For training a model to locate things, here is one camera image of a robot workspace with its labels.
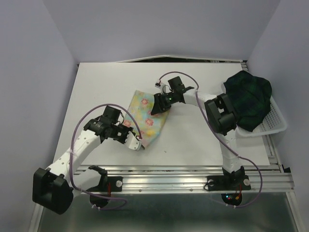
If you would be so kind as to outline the dark green plaid skirt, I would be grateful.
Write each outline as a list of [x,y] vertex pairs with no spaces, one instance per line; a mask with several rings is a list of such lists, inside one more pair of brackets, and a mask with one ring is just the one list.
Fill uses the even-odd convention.
[[253,132],[270,112],[271,83],[262,78],[240,71],[224,82],[228,95],[239,120],[237,125]]

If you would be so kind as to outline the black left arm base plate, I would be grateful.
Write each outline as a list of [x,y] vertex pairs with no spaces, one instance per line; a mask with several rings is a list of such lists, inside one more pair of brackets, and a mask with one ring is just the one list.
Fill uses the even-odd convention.
[[97,184],[85,188],[91,192],[89,201],[92,208],[97,210],[112,210],[121,208],[126,204],[125,200],[113,197],[112,193],[122,191],[123,178],[121,176],[102,177]]

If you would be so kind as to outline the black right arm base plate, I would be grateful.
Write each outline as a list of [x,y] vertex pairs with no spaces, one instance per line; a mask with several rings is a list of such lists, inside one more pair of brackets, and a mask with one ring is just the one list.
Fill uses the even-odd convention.
[[204,189],[209,192],[222,192],[222,201],[227,206],[240,206],[243,196],[242,192],[251,190],[251,183],[247,175],[233,178],[225,175],[207,176]]

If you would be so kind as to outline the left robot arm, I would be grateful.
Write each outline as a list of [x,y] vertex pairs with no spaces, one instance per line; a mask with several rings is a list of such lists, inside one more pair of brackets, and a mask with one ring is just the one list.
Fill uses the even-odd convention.
[[103,114],[90,120],[79,136],[76,135],[76,131],[73,132],[68,150],[58,160],[45,169],[37,169],[34,173],[32,200],[35,203],[59,215],[68,210],[75,192],[93,195],[107,202],[122,202],[122,205],[115,206],[114,209],[120,209],[127,204],[124,198],[92,194],[74,183],[75,171],[105,140],[111,138],[132,150],[139,150],[141,146],[142,134],[135,134],[132,127],[117,123],[124,108],[113,103],[105,103],[102,107],[105,108]]

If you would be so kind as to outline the pastel floral skirt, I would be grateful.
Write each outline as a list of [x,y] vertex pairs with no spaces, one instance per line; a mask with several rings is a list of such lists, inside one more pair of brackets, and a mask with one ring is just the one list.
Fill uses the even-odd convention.
[[136,134],[141,133],[142,145],[146,148],[160,135],[169,112],[151,115],[154,95],[136,90],[128,107],[123,125],[132,127]]

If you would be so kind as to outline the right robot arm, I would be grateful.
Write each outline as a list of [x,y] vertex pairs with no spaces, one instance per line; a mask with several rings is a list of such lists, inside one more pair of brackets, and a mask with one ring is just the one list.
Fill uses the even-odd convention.
[[154,94],[151,115],[164,113],[175,103],[194,105],[200,109],[211,132],[220,143],[223,174],[207,176],[204,189],[232,191],[242,187],[246,179],[245,170],[240,162],[240,156],[234,151],[238,117],[228,95],[223,93],[215,96],[201,93],[197,87],[186,87],[179,76],[168,80],[167,85],[158,80],[155,87],[160,89],[160,93]]

